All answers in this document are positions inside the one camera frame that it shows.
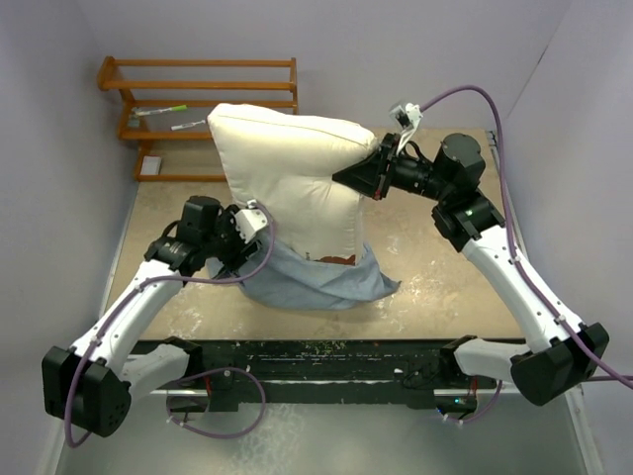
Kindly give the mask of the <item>blue pillowcase with yellow drawings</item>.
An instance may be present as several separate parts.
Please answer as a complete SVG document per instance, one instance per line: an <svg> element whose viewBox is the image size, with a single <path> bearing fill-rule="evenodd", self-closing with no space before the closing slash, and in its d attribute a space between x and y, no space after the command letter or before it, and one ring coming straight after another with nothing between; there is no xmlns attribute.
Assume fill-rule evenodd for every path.
<svg viewBox="0 0 633 475"><path fill-rule="evenodd" d="M246 297L268 307L293 310L347 310L395 294L400 283L385 275L368 244L357 265L305 260L280 241L266 265L241 282Z"/></svg>

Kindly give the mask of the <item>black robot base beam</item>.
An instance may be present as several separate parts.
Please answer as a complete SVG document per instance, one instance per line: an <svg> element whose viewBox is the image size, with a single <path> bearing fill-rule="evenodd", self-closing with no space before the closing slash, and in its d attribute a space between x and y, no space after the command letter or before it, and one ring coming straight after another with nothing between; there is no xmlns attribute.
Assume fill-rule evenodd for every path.
<svg viewBox="0 0 633 475"><path fill-rule="evenodd" d="M443 368L444 339L197 340L192 382L168 382L161 391L201 403L213 412L239 405L403 405L410 409L475 408L475 391L497 383Z"/></svg>

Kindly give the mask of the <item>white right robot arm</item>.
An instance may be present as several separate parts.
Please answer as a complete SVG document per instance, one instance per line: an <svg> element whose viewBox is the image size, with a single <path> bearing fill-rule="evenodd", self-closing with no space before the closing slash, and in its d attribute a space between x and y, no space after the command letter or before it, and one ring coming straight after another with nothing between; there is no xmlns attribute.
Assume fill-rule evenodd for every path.
<svg viewBox="0 0 633 475"><path fill-rule="evenodd" d="M367 158L334 173L333 181L374 200L398 188L435 201L435 227L489 281L525 339L454 340L440 351L441 379L451 387L474 376L507 381L535 406L587 381L596 368L592 358L604 354L609 335L564 305L508 241L502 214L479 188L486 168L479 143L451 134L429 160L399 150L399 141L397 134L385 135Z"/></svg>

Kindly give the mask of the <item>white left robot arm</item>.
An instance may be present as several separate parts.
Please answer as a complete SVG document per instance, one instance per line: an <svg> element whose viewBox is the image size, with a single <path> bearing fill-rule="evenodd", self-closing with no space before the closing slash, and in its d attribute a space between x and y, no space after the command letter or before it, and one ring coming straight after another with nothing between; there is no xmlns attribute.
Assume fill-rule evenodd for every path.
<svg viewBox="0 0 633 475"><path fill-rule="evenodd" d="M181 217L167 225L148 247L128 287L105 314L67 348L52 347L42 361L45 411L63 422L65 443L77 448L85 436L112 435L133 403L165 385L192 388L207 381L203 349L170 337L151 352L130 356L139 338L163 307L211 258L224 277L211 285L233 285L257 275L258 264L244 275L233 272L256 251L262 232L275 232L268 210L255 200L244 207L223 207L208 196L192 196Z"/></svg>

